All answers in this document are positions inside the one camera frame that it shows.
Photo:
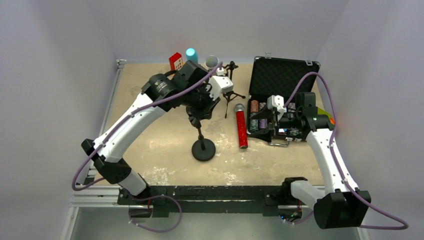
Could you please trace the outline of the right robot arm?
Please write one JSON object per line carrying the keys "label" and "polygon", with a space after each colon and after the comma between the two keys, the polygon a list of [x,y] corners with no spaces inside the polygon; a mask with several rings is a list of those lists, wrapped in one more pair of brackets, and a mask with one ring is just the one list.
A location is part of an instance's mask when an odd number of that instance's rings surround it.
{"label": "right robot arm", "polygon": [[248,133],[254,138],[272,138],[282,129],[298,130],[315,156],[324,181],[324,190],[305,177],[287,177],[276,200],[299,200],[313,211],[321,229],[359,227],[369,209],[371,196],[360,190],[350,176],[336,144],[335,124],[320,114],[313,92],[297,92],[294,109],[280,95],[271,95],[265,103],[250,100]]}

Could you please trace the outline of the red glitter microphone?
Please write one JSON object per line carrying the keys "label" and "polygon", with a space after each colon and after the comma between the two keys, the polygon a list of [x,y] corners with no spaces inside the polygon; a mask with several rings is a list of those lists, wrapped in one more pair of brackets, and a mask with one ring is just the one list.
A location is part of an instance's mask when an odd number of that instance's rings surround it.
{"label": "red glitter microphone", "polygon": [[237,103],[234,106],[237,123],[238,142],[240,149],[248,148],[248,134],[245,122],[245,107],[242,103]]}

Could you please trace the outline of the rhinestone silver microphone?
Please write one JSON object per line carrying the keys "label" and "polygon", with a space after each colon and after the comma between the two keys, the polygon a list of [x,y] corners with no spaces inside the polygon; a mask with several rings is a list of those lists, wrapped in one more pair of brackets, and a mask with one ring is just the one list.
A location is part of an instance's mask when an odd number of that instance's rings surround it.
{"label": "rhinestone silver microphone", "polygon": [[205,58],[205,67],[210,71],[219,64],[219,59],[215,55],[209,55]]}

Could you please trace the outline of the blue toy microphone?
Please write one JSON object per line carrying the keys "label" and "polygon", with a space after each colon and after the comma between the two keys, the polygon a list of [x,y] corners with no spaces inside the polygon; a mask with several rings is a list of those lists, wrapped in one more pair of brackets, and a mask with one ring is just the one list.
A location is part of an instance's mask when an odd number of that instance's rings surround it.
{"label": "blue toy microphone", "polygon": [[198,57],[198,53],[194,48],[188,48],[185,51],[185,56],[186,56],[186,60],[187,61],[192,61],[194,63],[198,63],[199,62],[199,57]]}

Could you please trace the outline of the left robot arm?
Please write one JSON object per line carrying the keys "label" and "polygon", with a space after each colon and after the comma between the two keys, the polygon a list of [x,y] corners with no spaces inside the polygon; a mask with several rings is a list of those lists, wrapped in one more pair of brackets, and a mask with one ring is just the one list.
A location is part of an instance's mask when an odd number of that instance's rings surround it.
{"label": "left robot arm", "polygon": [[153,122],[180,106],[186,107],[190,124],[197,129],[194,146],[207,150],[212,142],[204,138],[201,121],[209,120],[223,90],[219,76],[223,66],[219,61],[212,69],[188,60],[180,70],[170,70],[151,76],[129,109],[102,135],[85,139],[81,146],[88,161],[93,161],[97,172],[110,184],[117,184],[132,196],[143,195],[149,185],[124,160],[130,145]]}

